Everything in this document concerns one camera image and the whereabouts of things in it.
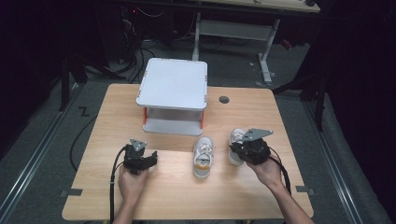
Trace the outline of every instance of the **background desk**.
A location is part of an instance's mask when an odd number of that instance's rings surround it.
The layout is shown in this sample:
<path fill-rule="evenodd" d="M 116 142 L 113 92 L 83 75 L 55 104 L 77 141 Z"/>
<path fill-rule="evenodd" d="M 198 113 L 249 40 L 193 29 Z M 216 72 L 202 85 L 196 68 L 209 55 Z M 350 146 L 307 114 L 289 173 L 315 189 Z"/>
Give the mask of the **background desk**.
<path fill-rule="evenodd" d="M 209 177 L 198 179 L 192 174 L 192 148 L 197 137 L 145 133 L 143 109 L 135 102 L 138 88 L 126 84 L 109 87 L 72 186 L 82 189 L 82 194 L 68 196 L 65 219 L 109 219 L 112 164 L 130 138 L 148 142 L 146 155 L 154 149 L 159 155 L 158 164 L 150 168 L 135 219 L 282 218 L 273 195 L 253 171 L 245 164 L 236 167 L 228 162 L 228 139 L 235 127 L 274 131 L 265 140 L 289 172 L 294 199 L 313 216 L 307 194 L 295 190 L 304 182 L 271 91 L 208 87 L 202 136 L 214 140 L 214 163 Z M 222 104 L 220 96 L 228 96 L 230 103 Z M 121 197 L 117 184 L 115 200 L 118 210 Z"/>

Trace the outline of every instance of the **sneaker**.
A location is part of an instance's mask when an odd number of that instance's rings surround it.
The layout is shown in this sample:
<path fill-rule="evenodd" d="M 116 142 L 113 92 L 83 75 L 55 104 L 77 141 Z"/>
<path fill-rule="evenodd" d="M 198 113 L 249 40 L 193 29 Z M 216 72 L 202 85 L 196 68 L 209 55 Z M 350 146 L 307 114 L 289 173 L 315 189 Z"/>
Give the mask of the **sneaker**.
<path fill-rule="evenodd" d="M 208 137 L 201 137 L 194 146 L 193 171 L 198 178 L 209 176 L 213 161 L 213 142 Z"/>
<path fill-rule="evenodd" d="M 242 137 L 245 135 L 245 131 L 242 129 L 234 129 L 230 133 L 230 145 L 234 142 L 242 144 Z M 242 165 L 244 161 L 239 158 L 238 154 L 234 153 L 231 148 L 229 149 L 229 157 L 228 160 L 230 161 L 231 164 L 234 165 Z"/>

